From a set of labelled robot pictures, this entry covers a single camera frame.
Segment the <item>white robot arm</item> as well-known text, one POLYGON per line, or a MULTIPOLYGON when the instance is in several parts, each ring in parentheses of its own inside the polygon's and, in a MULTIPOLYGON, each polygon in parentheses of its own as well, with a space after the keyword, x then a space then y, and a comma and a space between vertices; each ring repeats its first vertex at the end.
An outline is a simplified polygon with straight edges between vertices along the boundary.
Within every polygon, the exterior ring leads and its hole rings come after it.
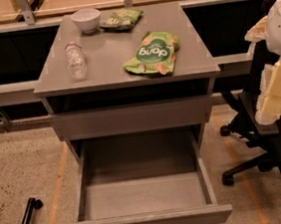
POLYGON ((277 63, 266 64, 261 72, 255 120, 262 125, 273 124, 281 116, 281 0, 272 5, 268 14, 245 34, 246 41, 264 40, 267 51, 279 56, 277 63))

